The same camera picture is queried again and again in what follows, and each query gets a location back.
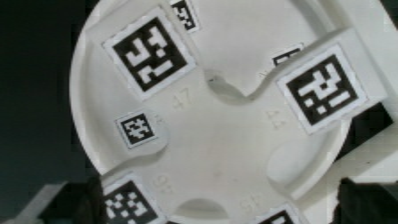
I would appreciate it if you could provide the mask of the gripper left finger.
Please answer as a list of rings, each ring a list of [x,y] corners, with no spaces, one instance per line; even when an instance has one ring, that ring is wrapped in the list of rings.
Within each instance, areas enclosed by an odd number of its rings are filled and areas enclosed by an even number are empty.
[[[100,179],[47,184],[15,218],[15,224],[107,224]]]

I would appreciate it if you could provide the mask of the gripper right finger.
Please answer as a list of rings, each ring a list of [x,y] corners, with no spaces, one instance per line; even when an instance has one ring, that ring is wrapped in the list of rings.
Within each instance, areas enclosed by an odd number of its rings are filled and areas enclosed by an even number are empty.
[[[398,224],[398,181],[358,183],[343,178],[331,224]]]

